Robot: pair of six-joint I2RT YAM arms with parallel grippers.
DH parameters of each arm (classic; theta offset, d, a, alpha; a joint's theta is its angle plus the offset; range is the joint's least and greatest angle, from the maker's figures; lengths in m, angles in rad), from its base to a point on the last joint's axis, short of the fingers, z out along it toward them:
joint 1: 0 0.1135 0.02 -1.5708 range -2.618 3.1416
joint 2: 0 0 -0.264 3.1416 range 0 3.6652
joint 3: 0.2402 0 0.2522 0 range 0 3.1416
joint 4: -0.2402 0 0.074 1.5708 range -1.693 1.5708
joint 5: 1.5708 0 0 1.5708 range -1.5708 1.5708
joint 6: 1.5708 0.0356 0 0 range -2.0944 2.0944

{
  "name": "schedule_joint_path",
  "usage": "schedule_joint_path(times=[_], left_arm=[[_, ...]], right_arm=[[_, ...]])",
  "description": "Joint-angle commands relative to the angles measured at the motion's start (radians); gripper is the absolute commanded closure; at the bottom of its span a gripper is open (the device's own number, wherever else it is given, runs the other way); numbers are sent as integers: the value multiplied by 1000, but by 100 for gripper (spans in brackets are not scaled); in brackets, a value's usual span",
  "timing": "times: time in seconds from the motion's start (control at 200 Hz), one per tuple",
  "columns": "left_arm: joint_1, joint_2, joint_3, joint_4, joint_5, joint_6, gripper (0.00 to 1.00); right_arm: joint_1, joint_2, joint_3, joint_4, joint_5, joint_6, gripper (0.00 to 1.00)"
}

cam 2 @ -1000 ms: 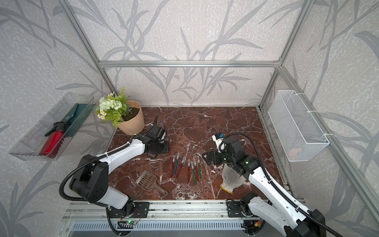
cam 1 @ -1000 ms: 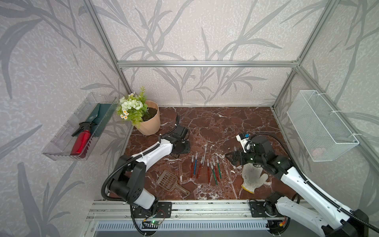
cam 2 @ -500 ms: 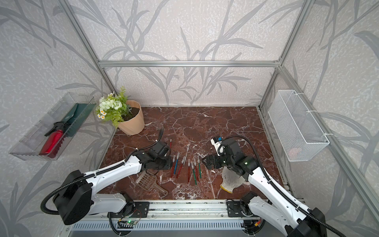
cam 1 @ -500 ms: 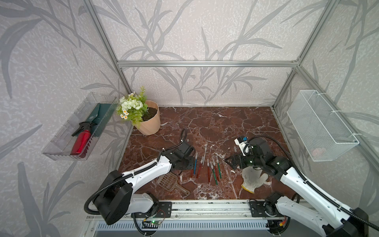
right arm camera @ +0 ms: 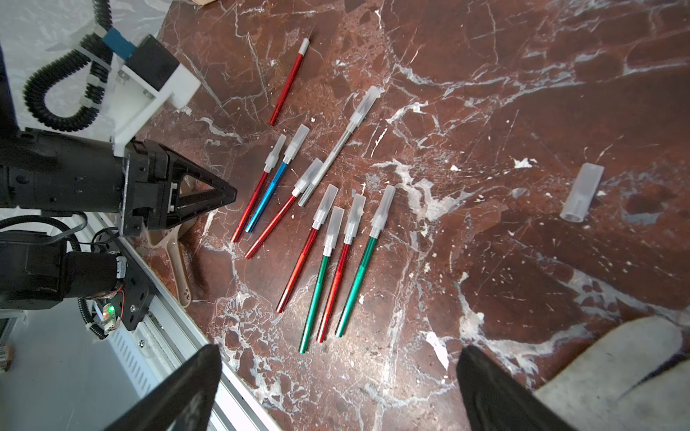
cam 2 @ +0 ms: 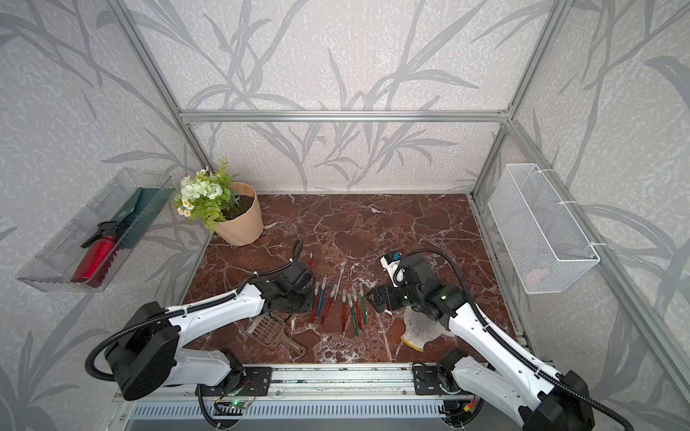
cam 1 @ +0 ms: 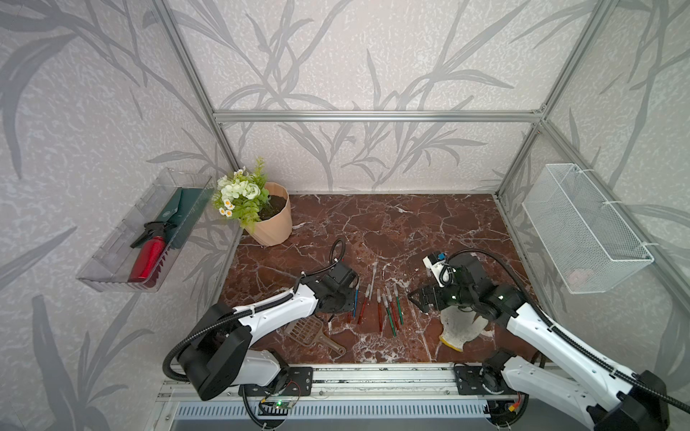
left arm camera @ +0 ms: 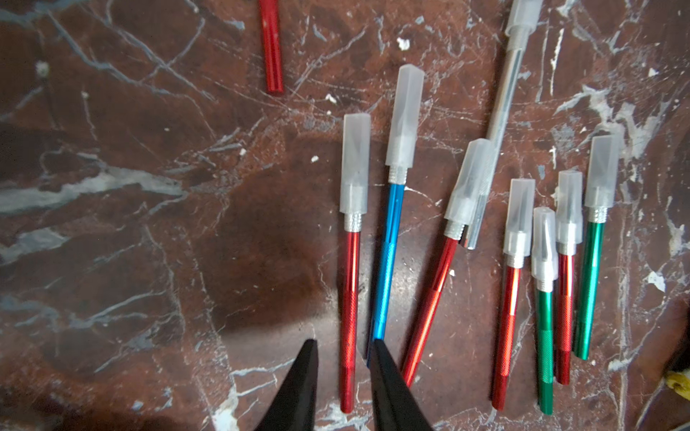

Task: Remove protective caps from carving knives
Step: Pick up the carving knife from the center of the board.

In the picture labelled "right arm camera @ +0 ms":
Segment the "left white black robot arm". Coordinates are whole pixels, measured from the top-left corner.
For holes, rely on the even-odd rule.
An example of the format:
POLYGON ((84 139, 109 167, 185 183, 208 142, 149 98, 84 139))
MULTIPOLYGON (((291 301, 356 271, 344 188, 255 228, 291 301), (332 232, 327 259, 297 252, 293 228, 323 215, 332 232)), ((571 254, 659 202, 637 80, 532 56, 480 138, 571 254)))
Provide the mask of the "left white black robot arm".
POLYGON ((66 297, 115 290, 118 263, 89 253, 61 217, 112 213, 119 234, 166 231, 235 202, 237 190, 174 150, 132 141, 122 157, 102 142, 52 132, 1 134, 1 206, 37 209, 58 235, 1 223, 1 306, 50 309, 66 297))

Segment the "translucent protective cap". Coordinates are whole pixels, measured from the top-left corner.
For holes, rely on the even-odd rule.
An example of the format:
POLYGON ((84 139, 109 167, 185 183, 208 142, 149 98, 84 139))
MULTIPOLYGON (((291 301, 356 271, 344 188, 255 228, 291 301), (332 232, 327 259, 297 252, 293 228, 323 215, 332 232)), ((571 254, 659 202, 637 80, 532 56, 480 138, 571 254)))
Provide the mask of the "translucent protective cap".
POLYGON ((572 223, 584 221, 604 171, 603 166, 594 163, 582 165, 560 213, 561 219, 572 223))

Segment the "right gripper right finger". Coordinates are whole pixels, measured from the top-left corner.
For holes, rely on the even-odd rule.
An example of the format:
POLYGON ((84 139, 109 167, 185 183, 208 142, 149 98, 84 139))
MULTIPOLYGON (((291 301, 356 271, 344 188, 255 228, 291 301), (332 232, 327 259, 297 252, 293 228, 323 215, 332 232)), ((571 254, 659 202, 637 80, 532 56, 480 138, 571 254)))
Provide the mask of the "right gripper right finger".
POLYGON ((462 350, 456 375, 472 430, 572 429, 476 346, 462 350))

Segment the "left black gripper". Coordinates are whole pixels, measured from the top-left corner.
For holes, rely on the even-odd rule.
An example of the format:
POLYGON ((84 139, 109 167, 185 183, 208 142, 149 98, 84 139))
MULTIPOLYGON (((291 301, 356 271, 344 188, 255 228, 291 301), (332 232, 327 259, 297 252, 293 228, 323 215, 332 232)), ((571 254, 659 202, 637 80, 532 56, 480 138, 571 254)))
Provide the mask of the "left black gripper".
POLYGON ((102 212, 124 236, 167 230, 235 202, 237 189, 155 141, 110 144, 36 129, 1 136, 2 208, 102 212))

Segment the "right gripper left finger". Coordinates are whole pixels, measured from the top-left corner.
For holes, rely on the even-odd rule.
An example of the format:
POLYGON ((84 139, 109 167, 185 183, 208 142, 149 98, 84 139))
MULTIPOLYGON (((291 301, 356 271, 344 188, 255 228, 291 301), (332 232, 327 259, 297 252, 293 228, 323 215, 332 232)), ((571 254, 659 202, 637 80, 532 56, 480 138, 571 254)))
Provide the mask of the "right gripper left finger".
POLYGON ((222 375, 219 347, 208 344, 108 430, 206 430, 222 375))

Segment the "silver carving knife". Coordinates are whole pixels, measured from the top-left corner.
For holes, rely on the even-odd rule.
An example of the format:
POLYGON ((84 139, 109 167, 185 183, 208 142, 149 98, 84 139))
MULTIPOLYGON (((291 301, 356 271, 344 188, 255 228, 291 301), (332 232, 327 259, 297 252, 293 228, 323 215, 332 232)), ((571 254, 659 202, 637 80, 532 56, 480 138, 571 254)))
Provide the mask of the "silver carving knife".
POLYGON ((316 176, 314 176, 314 179, 312 179, 307 186, 307 189, 302 194, 302 197, 298 201, 298 206, 304 207, 305 204, 307 204, 307 201, 310 199, 323 177, 325 177, 325 174, 328 172, 329 168, 332 166, 343 147, 345 147, 354 131, 361 125, 364 118, 366 118, 375 101, 380 97, 382 92, 382 88, 375 85, 372 85, 368 89, 362 101, 350 116, 349 123, 337 144, 328 154, 327 158, 323 162, 322 167, 317 171, 316 176))

